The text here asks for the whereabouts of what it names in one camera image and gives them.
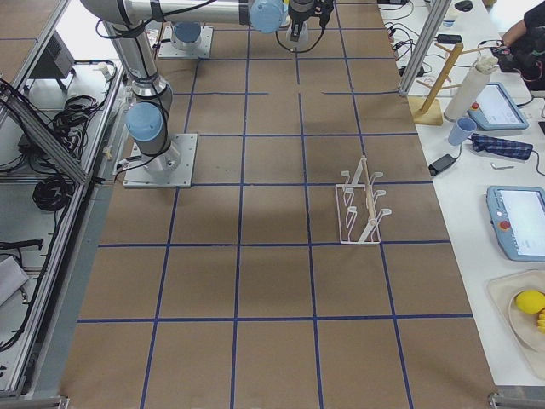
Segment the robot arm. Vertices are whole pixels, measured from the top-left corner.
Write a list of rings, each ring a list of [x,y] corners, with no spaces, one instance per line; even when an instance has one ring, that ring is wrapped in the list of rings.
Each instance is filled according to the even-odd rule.
[[[198,22],[176,22],[172,26],[171,43],[178,49],[188,44],[196,44],[201,35],[201,26]]]
[[[125,116],[125,128],[134,141],[136,155],[122,160],[116,170],[125,182],[144,186],[188,185],[203,159],[216,169],[220,159],[234,157],[220,143],[207,142],[204,153],[197,150],[194,134],[176,134],[177,116],[171,106],[173,79],[182,62],[191,65],[192,86],[187,95],[187,121],[202,119],[226,125],[241,121],[238,130],[221,130],[218,141],[245,138],[245,115],[249,105],[250,55],[229,49],[221,61],[233,68],[220,78],[224,90],[206,90],[196,83],[211,76],[220,65],[210,58],[216,24],[235,31],[236,44],[246,44],[252,34],[287,35],[276,44],[296,58],[313,47],[307,44],[307,22],[319,21],[324,31],[334,4],[331,1],[86,1],[84,7],[98,18],[97,33],[112,42],[135,94],[135,104]]]

